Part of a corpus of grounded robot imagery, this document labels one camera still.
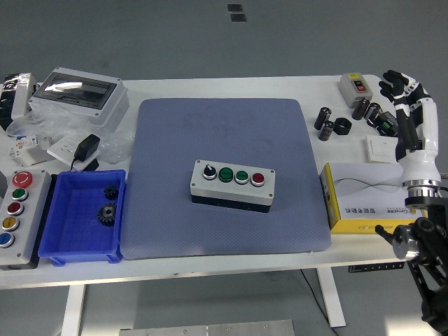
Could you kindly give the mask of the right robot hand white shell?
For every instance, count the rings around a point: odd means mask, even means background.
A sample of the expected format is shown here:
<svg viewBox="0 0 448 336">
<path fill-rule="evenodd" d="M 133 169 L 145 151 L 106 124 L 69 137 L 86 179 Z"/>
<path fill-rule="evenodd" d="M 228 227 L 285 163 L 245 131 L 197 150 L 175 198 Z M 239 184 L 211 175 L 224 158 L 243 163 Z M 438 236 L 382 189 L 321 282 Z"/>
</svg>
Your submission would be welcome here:
<svg viewBox="0 0 448 336">
<path fill-rule="evenodd" d="M 440 184 L 435 159 L 438 156 L 438 112 L 433 98 L 414 78 L 394 70 L 383 74 L 380 93 L 395 108 L 398 122 L 396 161 L 402 167 L 406 187 Z"/>
</svg>

